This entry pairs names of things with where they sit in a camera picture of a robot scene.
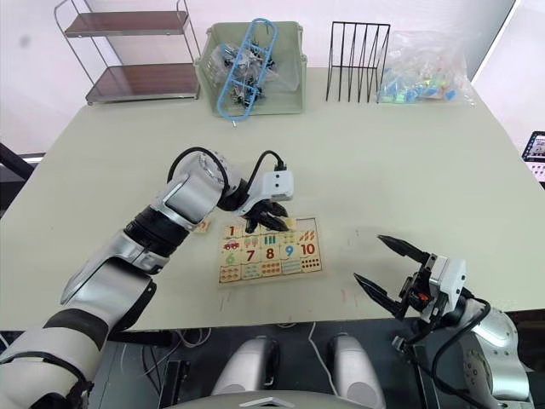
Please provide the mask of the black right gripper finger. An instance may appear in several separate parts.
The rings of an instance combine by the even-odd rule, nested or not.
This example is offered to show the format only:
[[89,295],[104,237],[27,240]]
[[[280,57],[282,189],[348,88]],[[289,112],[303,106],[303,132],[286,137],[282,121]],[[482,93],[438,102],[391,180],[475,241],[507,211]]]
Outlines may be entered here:
[[354,273],[353,277],[372,301],[387,310],[396,320],[404,319],[406,310],[401,302],[390,298],[383,288],[361,274]]
[[420,263],[421,265],[425,265],[430,258],[429,253],[419,250],[405,240],[383,234],[378,234],[377,238],[398,255],[407,256],[411,260]]

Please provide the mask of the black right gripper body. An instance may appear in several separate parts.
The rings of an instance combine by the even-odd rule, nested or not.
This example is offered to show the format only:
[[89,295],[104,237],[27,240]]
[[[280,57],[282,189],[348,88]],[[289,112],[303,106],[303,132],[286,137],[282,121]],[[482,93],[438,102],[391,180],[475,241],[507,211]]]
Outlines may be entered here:
[[432,295],[430,278],[432,267],[437,262],[438,256],[431,253],[428,259],[420,266],[417,272],[408,277],[399,293],[400,310],[398,319],[402,320],[409,308],[421,313],[437,297]]

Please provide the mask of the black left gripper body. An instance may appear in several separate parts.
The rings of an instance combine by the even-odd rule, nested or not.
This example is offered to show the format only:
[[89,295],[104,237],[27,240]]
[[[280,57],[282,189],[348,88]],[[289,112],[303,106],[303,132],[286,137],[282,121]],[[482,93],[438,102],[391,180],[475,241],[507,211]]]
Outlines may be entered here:
[[249,216],[249,217],[259,217],[264,215],[272,216],[272,214],[270,213],[271,203],[276,203],[276,202],[272,202],[270,199],[260,200],[251,207],[251,209],[245,214],[245,216]]

